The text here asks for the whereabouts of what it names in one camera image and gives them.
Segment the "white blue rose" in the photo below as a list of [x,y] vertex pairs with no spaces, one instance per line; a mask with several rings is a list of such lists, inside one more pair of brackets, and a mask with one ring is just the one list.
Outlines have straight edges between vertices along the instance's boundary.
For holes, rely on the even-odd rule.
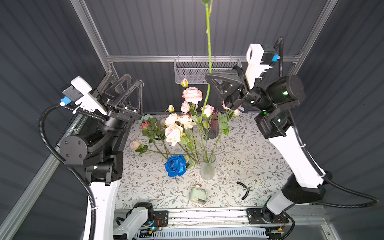
[[233,111],[233,117],[238,118],[241,115],[241,111],[239,109],[236,109]]

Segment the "pink rose stem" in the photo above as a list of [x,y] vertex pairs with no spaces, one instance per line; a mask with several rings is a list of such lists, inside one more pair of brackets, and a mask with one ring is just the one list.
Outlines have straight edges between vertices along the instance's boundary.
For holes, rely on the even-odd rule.
[[206,152],[206,163],[211,163],[213,160],[213,155],[214,155],[214,148],[211,148],[209,150],[208,148],[208,140],[210,139],[209,137],[209,132],[212,128],[211,126],[211,121],[214,113],[214,107],[211,105],[205,105],[201,107],[202,110],[202,126],[203,126],[203,139],[205,142],[205,152]]

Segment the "pink peony flower spray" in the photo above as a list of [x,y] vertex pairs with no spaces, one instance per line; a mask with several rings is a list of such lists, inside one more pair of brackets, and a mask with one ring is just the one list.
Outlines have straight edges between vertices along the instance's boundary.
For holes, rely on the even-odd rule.
[[202,158],[206,163],[210,161],[208,154],[208,131],[209,121],[213,114],[212,107],[206,103],[200,108],[199,103],[203,101],[203,92],[196,87],[189,86],[187,79],[181,81],[184,88],[182,97],[184,102],[181,106],[183,116],[179,123],[184,129],[182,144],[190,151],[195,152],[197,158]]

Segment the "dark red glass vase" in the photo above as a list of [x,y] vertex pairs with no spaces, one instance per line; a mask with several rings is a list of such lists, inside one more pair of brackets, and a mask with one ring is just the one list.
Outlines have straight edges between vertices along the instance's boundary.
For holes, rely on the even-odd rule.
[[221,113],[220,110],[214,109],[213,115],[211,118],[210,123],[210,130],[209,130],[209,139],[215,139],[219,136],[220,127],[219,127],[219,114]]

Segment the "cream white flower spray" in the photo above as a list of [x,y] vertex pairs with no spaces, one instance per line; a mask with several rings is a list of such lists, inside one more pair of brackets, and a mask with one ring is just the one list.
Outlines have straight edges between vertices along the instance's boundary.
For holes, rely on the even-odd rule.
[[185,133],[187,131],[193,132],[193,135],[197,139],[198,147],[202,150],[203,158],[203,155],[206,155],[206,152],[203,139],[203,126],[202,123],[200,123],[200,119],[197,112],[197,105],[185,101],[182,107],[184,111],[181,115],[176,113],[169,114],[169,116],[165,120],[166,127],[172,123],[177,123],[185,129]]

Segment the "cream rose stem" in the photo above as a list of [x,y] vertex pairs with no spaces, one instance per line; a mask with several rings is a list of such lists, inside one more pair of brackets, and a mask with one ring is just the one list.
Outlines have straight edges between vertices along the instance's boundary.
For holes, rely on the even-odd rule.
[[185,133],[182,126],[172,123],[165,128],[165,137],[166,142],[170,143],[172,147],[180,146],[195,165],[202,162],[202,150],[199,149],[193,132],[187,131]]

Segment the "coral red rose stem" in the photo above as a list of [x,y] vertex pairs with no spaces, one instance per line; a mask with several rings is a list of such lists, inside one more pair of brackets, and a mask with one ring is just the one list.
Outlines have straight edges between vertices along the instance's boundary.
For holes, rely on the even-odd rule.
[[[211,26],[210,26],[210,6],[209,3],[211,1],[201,0],[201,3],[205,6],[205,13],[206,13],[206,34],[207,34],[207,43],[208,43],[208,63],[209,63],[209,73],[212,72],[212,47],[211,47]],[[204,100],[202,113],[200,116],[200,123],[203,121],[204,117],[204,110],[206,108],[209,96],[210,96],[211,86],[208,84],[207,92],[206,92],[206,98]]]

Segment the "clear frosted glass vase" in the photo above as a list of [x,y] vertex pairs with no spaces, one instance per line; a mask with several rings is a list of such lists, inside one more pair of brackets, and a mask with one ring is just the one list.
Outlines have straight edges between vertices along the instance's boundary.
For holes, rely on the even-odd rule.
[[204,180],[211,180],[215,176],[216,156],[212,153],[203,155],[201,164],[201,177]]

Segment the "orange pink peony spray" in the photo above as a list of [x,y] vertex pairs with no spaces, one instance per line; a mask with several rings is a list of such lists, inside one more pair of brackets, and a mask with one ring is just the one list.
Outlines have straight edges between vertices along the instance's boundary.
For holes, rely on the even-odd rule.
[[[216,139],[216,142],[215,142],[215,145],[214,145],[214,153],[216,151],[216,148],[217,146],[219,145],[219,142],[221,140],[221,137],[222,135],[226,135],[228,136],[229,135],[229,131],[230,131],[230,128],[229,128],[229,122],[231,121],[233,117],[233,111],[234,110],[231,110],[230,108],[228,108],[225,103],[223,102],[223,108],[224,110],[226,111],[225,114],[223,115],[222,113],[219,114],[219,127],[220,127],[220,132],[219,132],[219,136],[217,137]],[[236,109],[239,109],[240,111],[243,110],[242,106],[239,106],[238,108]]]

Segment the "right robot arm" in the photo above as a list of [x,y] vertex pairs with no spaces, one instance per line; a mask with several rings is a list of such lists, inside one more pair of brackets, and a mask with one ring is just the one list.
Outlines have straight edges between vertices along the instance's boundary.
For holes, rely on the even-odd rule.
[[266,89],[250,88],[242,68],[235,66],[229,71],[207,73],[205,80],[226,108],[235,110],[244,105],[260,111],[255,118],[259,131],[277,148],[293,172],[263,206],[264,220],[271,223],[293,205],[322,200],[326,193],[323,179],[326,172],[316,162],[309,161],[290,115],[290,110],[306,97],[301,79],[290,75],[272,82]]

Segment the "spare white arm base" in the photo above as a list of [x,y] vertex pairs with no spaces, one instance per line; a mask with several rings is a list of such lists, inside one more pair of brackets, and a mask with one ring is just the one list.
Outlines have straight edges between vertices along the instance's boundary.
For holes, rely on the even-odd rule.
[[126,219],[113,230],[114,237],[121,240],[133,240],[141,227],[150,227],[154,222],[152,203],[137,203]]

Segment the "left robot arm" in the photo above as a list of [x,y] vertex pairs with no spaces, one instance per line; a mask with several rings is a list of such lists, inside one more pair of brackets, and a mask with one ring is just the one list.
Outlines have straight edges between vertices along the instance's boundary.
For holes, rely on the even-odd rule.
[[92,95],[92,87],[81,77],[64,88],[62,107],[73,102],[73,113],[81,110],[101,116],[89,119],[88,126],[79,134],[65,137],[60,143],[60,154],[68,167],[82,168],[86,182],[96,202],[96,240],[112,240],[114,208],[118,186],[123,174],[123,151],[132,125],[143,115],[144,82],[132,80],[128,74],[108,87],[99,98]]

